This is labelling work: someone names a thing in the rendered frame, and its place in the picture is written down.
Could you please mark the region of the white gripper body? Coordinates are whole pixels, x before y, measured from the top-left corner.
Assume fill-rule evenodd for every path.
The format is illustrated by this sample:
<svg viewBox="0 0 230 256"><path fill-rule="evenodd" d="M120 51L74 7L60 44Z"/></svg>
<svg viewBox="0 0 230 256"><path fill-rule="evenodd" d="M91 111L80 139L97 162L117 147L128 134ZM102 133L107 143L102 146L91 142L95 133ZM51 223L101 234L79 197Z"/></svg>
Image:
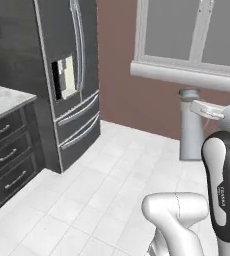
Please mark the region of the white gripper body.
<svg viewBox="0 0 230 256"><path fill-rule="evenodd" d="M225 107L201 100L194 100L190 105L190 110L207 119L219 120L224 118Z"/></svg>

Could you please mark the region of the grey cylindrical stand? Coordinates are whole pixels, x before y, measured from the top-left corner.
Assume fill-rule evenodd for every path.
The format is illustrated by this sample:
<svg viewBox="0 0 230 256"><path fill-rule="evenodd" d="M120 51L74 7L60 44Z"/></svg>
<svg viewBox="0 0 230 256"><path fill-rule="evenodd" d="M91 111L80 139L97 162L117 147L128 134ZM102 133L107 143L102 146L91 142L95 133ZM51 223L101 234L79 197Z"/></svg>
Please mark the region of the grey cylindrical stand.
<svg viewBox="0 0 230 256"><path fill-rule="evenodd" d="M200 99L198 89L180 89L180 153L181 161L200 161L204 141L202 118L190 110L194 100Z"/></svg>

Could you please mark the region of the white framed window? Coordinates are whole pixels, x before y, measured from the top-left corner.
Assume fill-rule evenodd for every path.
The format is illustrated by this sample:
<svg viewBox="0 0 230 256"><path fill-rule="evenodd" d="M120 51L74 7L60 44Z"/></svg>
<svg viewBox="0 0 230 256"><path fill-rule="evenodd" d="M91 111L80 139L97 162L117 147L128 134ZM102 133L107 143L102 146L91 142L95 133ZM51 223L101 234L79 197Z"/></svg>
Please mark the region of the white framed window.
<svg viewBox="0 0 230 256"><path fill-rule="evenodd" d="M230 0L138 0L130 73L230 92Z"/></svg>

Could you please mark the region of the dark grey fridge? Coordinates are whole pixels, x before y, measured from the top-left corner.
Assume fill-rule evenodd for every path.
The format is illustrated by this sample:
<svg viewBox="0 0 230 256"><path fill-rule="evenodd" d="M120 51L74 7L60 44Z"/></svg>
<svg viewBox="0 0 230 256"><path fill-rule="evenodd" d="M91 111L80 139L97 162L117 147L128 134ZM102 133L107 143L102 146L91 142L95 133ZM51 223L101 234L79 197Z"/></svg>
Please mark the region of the dark grey fridge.
<svg viewBox="0 0 230 256"><path fill-rule="evenodd" d="M0 86L37 96L46 167L100 135L96 0L0 0Z"/></svg>

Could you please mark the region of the dark drawer cupboard run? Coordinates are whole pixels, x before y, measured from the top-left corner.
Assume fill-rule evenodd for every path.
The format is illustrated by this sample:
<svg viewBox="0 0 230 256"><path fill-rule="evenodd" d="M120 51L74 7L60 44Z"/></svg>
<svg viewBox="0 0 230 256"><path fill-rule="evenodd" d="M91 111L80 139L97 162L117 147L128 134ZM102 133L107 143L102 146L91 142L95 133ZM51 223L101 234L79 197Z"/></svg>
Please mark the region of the dark drawer cupboard run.
<svg viewBox="0 0 230 256"><path fill-rule="evenodd" d="M34 103L0 115L0 208L45 166Z"/></svg>

